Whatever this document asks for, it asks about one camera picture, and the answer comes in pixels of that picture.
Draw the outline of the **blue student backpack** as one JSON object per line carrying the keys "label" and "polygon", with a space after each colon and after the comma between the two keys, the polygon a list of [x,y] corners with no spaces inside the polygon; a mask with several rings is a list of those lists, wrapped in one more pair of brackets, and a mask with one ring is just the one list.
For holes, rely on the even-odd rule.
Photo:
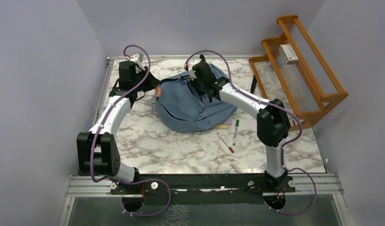
{"label": "blue student backpack", "polygon": [[182,72],[161,80],[161,95],[154,101],[165,126],[179,133],[206,131],[224,123],[237,111],[232,104],[198,95],[188,78],[189,73]]}

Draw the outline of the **red marker pen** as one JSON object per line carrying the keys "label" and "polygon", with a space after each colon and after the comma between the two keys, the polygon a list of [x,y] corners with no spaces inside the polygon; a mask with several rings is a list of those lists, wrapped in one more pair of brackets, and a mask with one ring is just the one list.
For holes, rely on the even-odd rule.
{"label": "red marker pen", "polygon": [[224,145],[230,150],[231,153],[234,153],[234,149],[228,144],[227,140],[222,136],[222,134],[217,133],[219,139],[224,143]]}

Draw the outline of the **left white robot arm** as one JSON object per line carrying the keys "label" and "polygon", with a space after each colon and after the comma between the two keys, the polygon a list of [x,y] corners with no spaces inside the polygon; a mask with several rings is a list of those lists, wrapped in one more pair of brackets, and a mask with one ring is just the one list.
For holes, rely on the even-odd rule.
{"label": "left white robot arm", "polygon": [[103,175],[123,182],[123,188],[132,194],[140,189],[138,170],[121,162],[115,135],[138,101],[138,93],[155,89],[160,81],[138,59],[122,61],[118,69],[119,78],[101,117],[88,132],[81,132],[76,138],[78,163],[80,172],[90,174],[96,182],[95,176]]}

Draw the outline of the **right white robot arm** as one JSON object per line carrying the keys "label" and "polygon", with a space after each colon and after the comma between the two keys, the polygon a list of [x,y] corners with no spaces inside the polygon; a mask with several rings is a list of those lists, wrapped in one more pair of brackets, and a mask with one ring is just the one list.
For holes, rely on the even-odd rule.
{"label": "right white robot arm", "polygon": [[283,186],[288,173],[284,168],[282,145],[291,127],[283,102],[262,99],[249,93],[226,77],[216,77],[205,60],[191,60],[185,64],[190,83],[200,96],[217,99],[236,106],[256,120],[257,136],[265,145],[265,187],[272,192]]}

